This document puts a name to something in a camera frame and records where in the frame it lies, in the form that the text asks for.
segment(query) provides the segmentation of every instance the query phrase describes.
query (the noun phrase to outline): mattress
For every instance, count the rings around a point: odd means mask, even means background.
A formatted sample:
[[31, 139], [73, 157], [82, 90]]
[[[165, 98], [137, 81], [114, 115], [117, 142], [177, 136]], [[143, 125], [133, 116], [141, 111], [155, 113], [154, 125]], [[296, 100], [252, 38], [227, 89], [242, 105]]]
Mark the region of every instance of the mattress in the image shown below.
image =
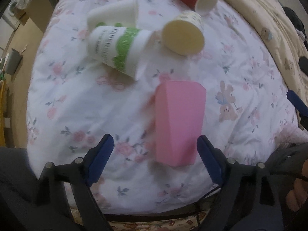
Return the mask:
[[[104, 134], [114, 151], [91, 190], [103, 213], [160, 213], [199, 200], [215, 187], [199, 155], [194, 165], [155, 161], [154, 92], [164, 81], [196, 81], [207, 90], [202, 134], [227, 157], [265, 162], [285, 123], [297, 126], [287, 87], [256, 31], [223, 0], [204, 19], [204, 49], [180, 56], [161, 42], [164, 24], [188, 7], [180, 0], [138, 0], [137, 27], [155, 31], [143, 77], [130, 77], [87, 53], [87, 13], [118, 0], [60, 0], [32, 71], [28, 154], [44, 164], [83, 157]], [[74, 205], [70, 187], [67, 197]]]

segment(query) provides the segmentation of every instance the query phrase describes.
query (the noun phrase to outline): silver bolt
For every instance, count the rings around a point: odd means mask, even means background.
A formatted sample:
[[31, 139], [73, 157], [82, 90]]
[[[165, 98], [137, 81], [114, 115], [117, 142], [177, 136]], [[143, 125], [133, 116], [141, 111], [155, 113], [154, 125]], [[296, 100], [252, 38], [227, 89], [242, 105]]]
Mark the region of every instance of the silver bolt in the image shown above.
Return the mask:
[[45, 164], [45, 168], [51, 168], [52, 166], [53, 166], [53, 163], [51, 161]]
[[78, 157], [78, 158], [75, 159], [75, 163], [77, 163], [77, 164], [80, 164], [80, 163], [82, 163], [83, 161], [84, 161], [84, 159], [81, 158], [81, 157]]
[[229, 157], [227, 159], [227, 162], [230, 163], [230, 164], [234, 164], [236, 162], [236, 160], [234, 158]]
[[263, 162], [259, 162], [259, 163], [258, 163], [258, 167], [259, 167], [259, 168], [265, 168], [265, 164], [264, 164]]

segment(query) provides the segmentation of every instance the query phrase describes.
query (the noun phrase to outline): pink box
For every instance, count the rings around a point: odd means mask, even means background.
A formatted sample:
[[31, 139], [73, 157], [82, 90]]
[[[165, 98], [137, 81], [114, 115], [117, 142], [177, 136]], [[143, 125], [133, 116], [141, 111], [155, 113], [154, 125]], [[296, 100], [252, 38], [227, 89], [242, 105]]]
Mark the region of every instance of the pink box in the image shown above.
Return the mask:
[[155, 94], [156, 160], [170, 166], [195, 163], [206, 89], [197, 82], [166, 81]]

